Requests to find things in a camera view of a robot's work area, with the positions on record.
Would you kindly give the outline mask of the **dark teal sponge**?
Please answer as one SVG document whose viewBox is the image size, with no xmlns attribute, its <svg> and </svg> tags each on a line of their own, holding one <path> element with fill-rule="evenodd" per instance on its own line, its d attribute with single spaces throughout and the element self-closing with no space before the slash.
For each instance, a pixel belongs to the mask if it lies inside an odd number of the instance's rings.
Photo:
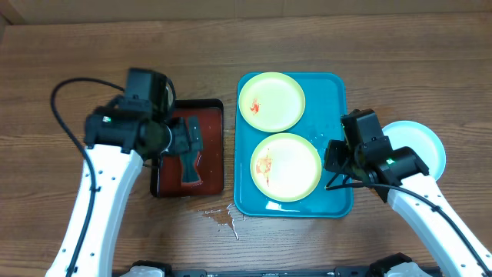
<svg viewBox="0 0 492 277">
<path fill-rule="evenodd" d="M 180 155 L 181 160 L 181 182 L 183 185 L 196 185 L 201 183 L 201 176 L 198 173 L 198 163 L 200 152 L 187 152 Z"/>
</svg>

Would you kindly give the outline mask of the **yellow-green plate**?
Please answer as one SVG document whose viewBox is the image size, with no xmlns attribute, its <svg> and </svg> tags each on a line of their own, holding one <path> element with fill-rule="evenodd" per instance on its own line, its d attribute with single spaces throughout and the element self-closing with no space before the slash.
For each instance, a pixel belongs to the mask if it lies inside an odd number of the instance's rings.
<svg viewBox="0 0 492 277">
<path fill-rule="evenodd" d="M 289 75 L 260 73 L 239 90 L 238 107 L 244 120 L 263 132 L 283 132 L 301 119 L 306 106 L 303 88 Z"/>
<path fill-rule="evenodd" d="M 305 138 L 278 133 L 262 140 L 251 156 L 256 187 L 280 202 L 296 202 L 310 195 L 321 180 L 321 158 Z"/>
</svg>

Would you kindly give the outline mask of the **light blue plate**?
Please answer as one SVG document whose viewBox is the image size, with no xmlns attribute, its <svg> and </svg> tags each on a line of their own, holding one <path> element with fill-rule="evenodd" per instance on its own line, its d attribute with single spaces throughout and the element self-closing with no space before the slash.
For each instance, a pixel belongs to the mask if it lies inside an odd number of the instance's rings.
<svg viewBox="0 0 492 277">
<path fill-rule="evenodd" d="M 398 121 L 386 125 L 382 131 L 393 149 L 413 149 L 436 181 L 443 175 L 447 161 L 444 145 L 430 128 L 418 122 Z"/>
</svg>

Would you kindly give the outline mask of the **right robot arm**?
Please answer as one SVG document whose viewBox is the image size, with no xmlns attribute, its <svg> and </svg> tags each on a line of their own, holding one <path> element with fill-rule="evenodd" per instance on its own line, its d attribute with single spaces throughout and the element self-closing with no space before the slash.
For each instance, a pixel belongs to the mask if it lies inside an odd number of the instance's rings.
<svg viewBox="0 0 492 277">
<path fill-rule="evenodd" d="M 357 145 L 331 140 L 324 167 L 354 179 L 340 185 L 329 181 L 328 191 L 374 189 L 414 230 L 446 276 L 491 274 L 491 253 L 450 206 L 414 150 L 392 149 L 386 136 Z"/>
</svg>

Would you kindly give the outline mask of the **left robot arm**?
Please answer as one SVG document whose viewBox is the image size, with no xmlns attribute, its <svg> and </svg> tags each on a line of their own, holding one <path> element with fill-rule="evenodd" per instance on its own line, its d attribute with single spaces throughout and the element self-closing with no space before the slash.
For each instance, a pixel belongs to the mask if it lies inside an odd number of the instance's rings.
<svg viewBox="0 0 492 277">
<path fill-rule="evenodd" d="M 186 195 L 204 184 L 196 111 L 164 122 L 144 111 L 101 106 L 87 117 L 80 188 L 49 276 L 110 276 L 130 191 L 148 159 L 158 160 L 157 188 Z"/>
</svg>

